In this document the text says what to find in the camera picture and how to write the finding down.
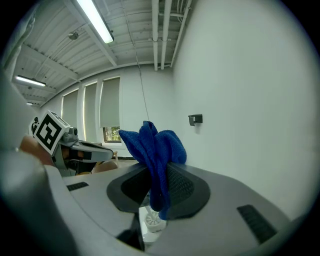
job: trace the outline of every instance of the wall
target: wall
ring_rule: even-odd
[[[315,54],[275,1],[198,1],[173,70],[187,164],[245,183],[291,219],[305,213],[319,185]]]
[[[172,69],[168,68],[165,70],[154,71],[153,65],[141,65],[141,76],[146,107],[139,69],[137,66],[131,66],[100,73],[83,80],[81,85],[77,83],[70,86],[41,108],[41,116],[44,115],[47,110],[54,111],[60,116],[62,97],[79,88],[77,102],[77,128],[79,139],[84,140],[82,119],[84,87],[88,84],[92,84],[93,82],[97,82],[94,113],[97,141],[112,150],[118,151],[118,156],[131,157],[124,143],[121,145],[118,143],[104,143],[103,130],[100,128],[99,111],[103,80],[118,76],[120,76],[119,114],[121,129],[138,132],[143,121],[148,120],[146,107],[149,119],[156,125],[158,131],[176,129],[175,112],[173,111],[175,107]]]

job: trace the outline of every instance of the fluorescent light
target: fluorescent light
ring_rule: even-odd
[[[111,33],[109,32],[106,24],[102,20],[92,0],[77,0],[84,13],[89,18],[90,22],[99,33],[102,40],[108,44],[114,41]]]
[[[30,84],[34,84],[34,85],[37,85],[37,86],[46,86],[46,84],[44,82],[38,82],[36,80],[32,80],[30,78],[27,78],[27,77],[24,77],[24,76],[21,76],[21,75],[17,75],[15,78],[17,80],[20,80],[20,81],[23,81],[23,82],[27,82],[27,83],[30,83]]]

